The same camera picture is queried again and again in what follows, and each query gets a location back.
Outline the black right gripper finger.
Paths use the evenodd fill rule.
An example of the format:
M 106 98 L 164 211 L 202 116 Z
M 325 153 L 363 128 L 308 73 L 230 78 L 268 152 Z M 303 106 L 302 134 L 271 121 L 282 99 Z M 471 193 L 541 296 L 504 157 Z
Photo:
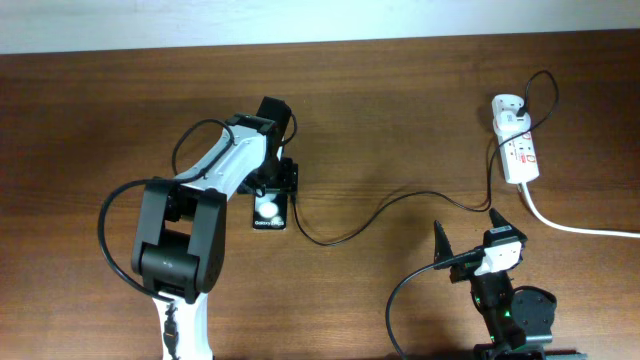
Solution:
M 438 220 L 434 221 L 434 236 L 434 263 L 446 265 L 454 255 L 444 228 Z
M 489 210 L 489 217 L 492 223 L 491 231 L 511 230 L 511 224 L 495 208 Z

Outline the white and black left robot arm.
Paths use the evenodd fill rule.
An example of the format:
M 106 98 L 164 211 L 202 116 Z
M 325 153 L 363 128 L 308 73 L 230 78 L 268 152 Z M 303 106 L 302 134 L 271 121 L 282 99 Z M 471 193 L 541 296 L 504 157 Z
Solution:
M 168 184 L 147 185 L 131 259 L 154 301 L 166 359 L 211 359 L 208 294 L 225 256 L 227 204 L 234 193 L 254 198 L 258 229 L 286 226 L 294 165 L 282 155 L 296 118 L 236 114 L 215 145 Z

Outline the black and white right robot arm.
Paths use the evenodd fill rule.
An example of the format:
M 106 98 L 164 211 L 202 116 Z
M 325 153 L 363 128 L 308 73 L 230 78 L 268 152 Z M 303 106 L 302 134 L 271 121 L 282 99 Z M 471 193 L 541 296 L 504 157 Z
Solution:
M 497 210 L 489 211 L 492 227 L 484 232 L 483 242 L 459 255 L 452 251 L 444 228 L 434 222 L 434 260 L 438 270 L 448 270 L 450 282 L 469 282 L 476 310 L 484 318 L 492 341 L 507 343 L 511 321 L 510 304 L 514 289 L 508 271 L 521 261 L 526 235 Z

